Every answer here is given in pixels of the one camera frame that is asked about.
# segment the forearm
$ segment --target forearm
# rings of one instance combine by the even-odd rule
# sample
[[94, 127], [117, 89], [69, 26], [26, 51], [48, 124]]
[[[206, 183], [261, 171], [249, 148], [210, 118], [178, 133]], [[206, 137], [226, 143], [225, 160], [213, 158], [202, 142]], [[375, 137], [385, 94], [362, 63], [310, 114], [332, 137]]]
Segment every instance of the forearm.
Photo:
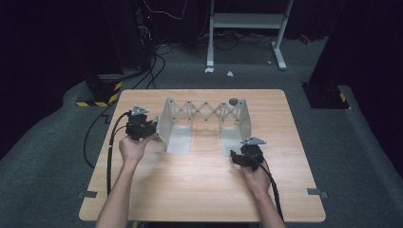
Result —
[[258, 207], [259, 217], [264, 228], [285, 228], [285, 224], [278, 214], [275, 204], [269, 194], [254, 194]]
[[123, 165], [97, 220], [100, 227], [126, 227], [131, 182], [137, 165]]

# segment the white stand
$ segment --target white stand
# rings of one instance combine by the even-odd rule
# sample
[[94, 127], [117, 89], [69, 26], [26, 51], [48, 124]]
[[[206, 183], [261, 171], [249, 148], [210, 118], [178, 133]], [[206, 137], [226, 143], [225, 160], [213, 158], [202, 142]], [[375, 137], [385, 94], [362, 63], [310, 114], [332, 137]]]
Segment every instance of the white stand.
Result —
[[272, 47], [279, 69], [285, 70], [287, 66], [282, 58], [279, 45], [281, 44], [293, 3], [294, 0], [288, 0], [284, 14], [215, 13], [214, 0], [211, 0], [207, 67], [214, 68], [214, 28], [278, 29], [278, 38], [276, 42], [272, 42]]

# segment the black curtain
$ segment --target black curtain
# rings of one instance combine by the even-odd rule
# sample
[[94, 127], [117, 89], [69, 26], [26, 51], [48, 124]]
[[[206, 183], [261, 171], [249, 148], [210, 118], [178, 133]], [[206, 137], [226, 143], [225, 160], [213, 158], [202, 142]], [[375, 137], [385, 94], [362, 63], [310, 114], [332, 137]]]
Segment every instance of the black curtain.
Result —
[[374, 135], [403, 176], [403, 2], [347, 1], [310, 80], [350, 86]]
[[2, 159], [38, 121], [83, 81], [60, 29], [60, 1], [2, 1], [0, 85]]

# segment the gray carpet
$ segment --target gray carpet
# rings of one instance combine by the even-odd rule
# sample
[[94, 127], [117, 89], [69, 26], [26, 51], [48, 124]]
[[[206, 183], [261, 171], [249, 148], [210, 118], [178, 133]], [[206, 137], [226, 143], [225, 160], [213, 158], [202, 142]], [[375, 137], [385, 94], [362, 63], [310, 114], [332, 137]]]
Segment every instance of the gray carpet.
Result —
[[[403, 227], [403, 181], [393, 169], [360, 113], [354, 94], [340, 89], [351, 109], [310, 108], [301, 87], [316, 65], [325, 40], [309, 46], [284, 40], [288, 69], [280, 71], [269, 43], [216, 48], [216, 67], [205, 74], [206, 48], [174, 46], [163, 55], [166, 66], [156, 88], [279, 88], [284, 90], [327, 218], [321, 223], [287, 223], [287, 227]], [[217, 42], [220, 48], [234, 43]], [[164, 54], [170, 47], [161, 47]], [[158, 59], [154, 72], [163, 66]], [[234, 76], [227, 76], [232, 71]], [[142, 76], [124, 82], [131, 88]], [[145, 88], [146, 78], [138, 88]], [[84, 84], [65, 95], [61, 109], [35, 125], [0, 161], [0, 227], [93, 227], [78, 217], [92, 169], [83, 157], [84, 137], [102, 107], [78, 107]], [[113, 114], [114, 107], [106, 114]], [[86, 151], [95, 163], [108, 124], [92, 128]]]

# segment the metal stand leg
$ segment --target metal stand leg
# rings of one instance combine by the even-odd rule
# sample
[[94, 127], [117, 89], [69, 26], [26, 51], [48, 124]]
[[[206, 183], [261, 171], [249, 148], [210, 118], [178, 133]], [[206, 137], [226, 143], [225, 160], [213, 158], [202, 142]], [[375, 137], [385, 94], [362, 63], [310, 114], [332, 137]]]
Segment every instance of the metal stand leg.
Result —
[[214, 0], [210, 6], [210, 30], [208, 35], [207, 68], [214, 68]]
[[287, 65], [285, 65], [284, 59], [282, 58], [281, 51], [279, 50], [279, 45], [281, 44], [282, 36], [284, 35], [285, 27], [287, 26], [288, 17], [290, 17], [290, 11], [293, 3], [294, 0], [288, 1], [284, 16], [282, 17], [281, 26], [278, 31], [278, 39], [276, 40], [276, 42], [272, 42], [273, 51], [275, 52], [276, 59], [278, 60], [278, 67], [281, 70], [286, 70]]

